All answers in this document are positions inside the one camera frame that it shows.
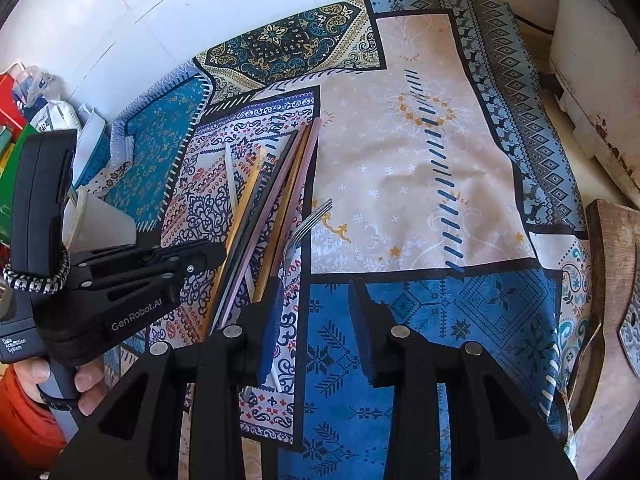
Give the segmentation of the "person's left hand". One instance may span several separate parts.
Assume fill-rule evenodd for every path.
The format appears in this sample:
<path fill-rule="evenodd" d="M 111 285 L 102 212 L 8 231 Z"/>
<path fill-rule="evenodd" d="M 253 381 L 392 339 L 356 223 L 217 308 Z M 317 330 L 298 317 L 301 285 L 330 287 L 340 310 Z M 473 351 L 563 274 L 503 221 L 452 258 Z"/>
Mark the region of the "person's left hand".
<path fill-rule="evenodd" d="M 61 367 L 51 368 L 45 358 L 30 358 L 12 364 L 18 385 L 29 400 L 43 404 L 41 393 L 56 398 L 78 396 L 77 405 L 83 415 L 90 415 L 107 393 L 104 382 L 104 363 L 97 358 L 73 369 L 66 375 Z"/>

